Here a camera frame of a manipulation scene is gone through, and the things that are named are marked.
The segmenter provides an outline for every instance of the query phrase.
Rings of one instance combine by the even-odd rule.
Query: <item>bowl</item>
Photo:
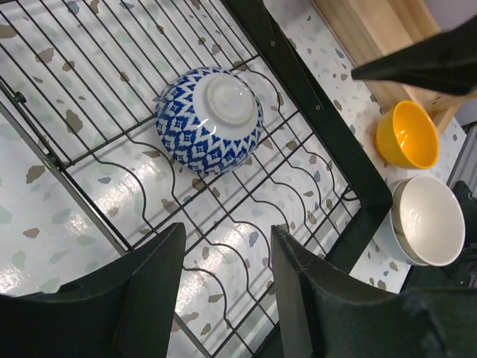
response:
[[[155,101],[163,145],[194,172],[228,172],[245,162],[260,140],[262,105],[252,89],[226,69],[192,69]]]
[[[396,183],[392,183],[389,186],[389,190],[393,195],[393,201],[395,200],[394,194],[397,188],[403,182],[406,182],[406,180],[397,181]],[[425,262],[421,260],[416,260],[416,257],[413,257],[413,255],[411,254],[408,254],[401,245],[401,240],[397,237],[396,231],[394,230],[391,210],[389,210],[385,219],[380,224],[378,230],[374,234],[373,240],[381,250],[383,250],[387,255],[393,257],[397,261],[414,266],[427,266]]]
[[[439,157],[439,137],[427,112],[401,101],[380,120],[375,146],[389,163],[405,169],[429,169]]]
[[[391,217],[399,243],[415,260],[446,266],[461,253],[464,215],[452,190],[440,180],[420,175],[402,182],[393,195]]]

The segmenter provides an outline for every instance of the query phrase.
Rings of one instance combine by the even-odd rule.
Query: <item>blue geometric pattern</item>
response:
[[[156,127],[163,145],[175,160],[194,172],[225,173],[240,166],[256,148],[263,128],[263,109],[259,99],[250,87],[258,108],[258,121],[248,136],[228,140],[212,134],[204,127],[199,127],[192,93],[198,81],[211,73],[225,73],[235,76],[226,69],[200,67],[188,71],[175,82],[162,90],[157,102],[155,118]]]

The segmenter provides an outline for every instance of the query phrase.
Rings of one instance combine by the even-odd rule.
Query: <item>bowl rim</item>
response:
[[[411,247],[411,245],[409,245],[409,247],[411,248],[411,250],[417,255],[417,257],[419,257],[423,262],[425,262],[426,264],[429,264],[429,265],[432,265],[432,266],[446,266],[446,265],[449,265],[450,263],[454,262],[455,259],[457,259],[457,257],[459,256],[459,254],[461,253],[461,250],[462,248],[464,247],[464,241],[465,241],[465,221],[464,221],[464,214],[462,213],[462,209],[461,209],[461,205],[458,203],[458,200],[457,198],[455,197],[454,193],[452,192],[452,190],[444,183],[442,182],[441,180],[437,179],[436,177],[434,176],[431,176],[431,175],[416,175],[415,177],[412,177],[412,178],[409,178],[407,180],[404,180],[402,183],[405,185],[403,190],[402,190],[402,193],[399,197],[399,203],[397,203],[397,209],[398,209],[398,216],[399,216],[399,220],[402,220],[402,214],[401,214],[401,203],[402,203],[402,197],[404,196],[404,193],[406,191],[406,188],[408,188],[408,185],[411,183],[411,182],[415,182],[416,180],[432,180],[434,181],[435,183],[438,184],[438,186],[440,188],[443,188],[443,192],[446,192],[448,194],[450,194],[449,196],[449,200],[454,204],[454,207],[453,208],[449,208],[450,210],[455,210],[456,209],[456,213],[458,214],[458,220],[459,220],[459,224],[461,226],[461,235],[459,235],[459,237],[455,237],[455,239],[458,239],[459,241],[459,246],[460,246],[460,249],[456,251],[456,253],[452,256],[452,258],[449,258],[448,260],[446,261],[441,261],[441,262],[435,262],[434,260],[429,260],[428,258],[425,257],[425,255],[422,255],[420,254],[419,251],[416,251],[415,248]],[[404,231],[404,228],[402,228],[402,233],[403,233],[403,239],[406,239],[407,240],[407,237],[405,235],[405,231]]]
[[[414,102],[414,101],[400,101],[398,104],[396,104],[396,106],[393,108],[393,112],[392,112],[392,122],[393,122],[393,132],[394,132],[394,136],[397,140],[397,137],[396,137],[396,112],[397,110],[402,107],[402,106],[412,106],[413,108],[415,108],[422,116],[418,116],[419,119],[415,119],[415,120],[421,120],[421,122],[423,123],[426,123],[428,125],[428,127],[430,129],[432,129],[432,139],[434,140],[434,145],[435,145],[435,153],[434,153],[434,157],[432,158],[432,161],[430,162],[430,164],[428,164],[427,166],[423,166],[423,165],[420,165],[418,163],[416,163],[414,160],[412,160],[401,148],[401,153],[402,155],[406,158],[406,160],[409,161],[409,163],[414,166],[415,168],[418,168],[418,169],[429,169],[433,166],[435,166],[435,164],[437,163],[437,160],[439,159],[439,151],[440,151],[440,143],[439,143],[439,136],[437,134],[437,129],[434,125],[434,122],[431,120],[431,117],[429,117],[429,114],[426,112],[426,110],[420,106],[418,103]]]

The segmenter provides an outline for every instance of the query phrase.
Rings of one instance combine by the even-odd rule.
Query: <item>terrazzo countertop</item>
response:
[[[333,33],[327,28],[308,0],[266,1],[269,11],[285,34],[296,45],[298,54],[311,69],[326,94],[333,100],[344,121],[350,126],[367,155],[386,183],[393,183],[415,175],[434,175],[446,182],[465,133],[455,119],[440,136],[440,157],[430,170],[405,170],[388,165],[373,145],[376,126],[383,112],[374,96],[362,81],[353,81],[350,59]],[[392,260],[374,242],[370,242],[351,271],[353,277],[370,285],[398,293],[410,266]]]

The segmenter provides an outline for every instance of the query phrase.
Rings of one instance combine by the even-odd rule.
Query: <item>white bowl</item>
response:
[[[415,261],[445,266],[461,253],[465,224],[461,206],[440,180],[420,175],[404,180],[393,195],[397,239]]]
[[[403,182],[406,182],[406,180],[392,183],[389,186],[389,190],[391,191],[391,194],[393,194],[393,199],[397,187]],[[383,250],[387,255],[393,257],[397,261],[407,263],[409,265],[427,266],[426,263],[422,262],[421,260],[416,260],[416,257],[413,257],[404,250],[403,246],[400,243],[402,241],[401,238],[398,238],[396,232],[394,231],[391,210],[389,210],[385,219],[379,226],[377,232],[374,234],[373,240],[381,250]]]

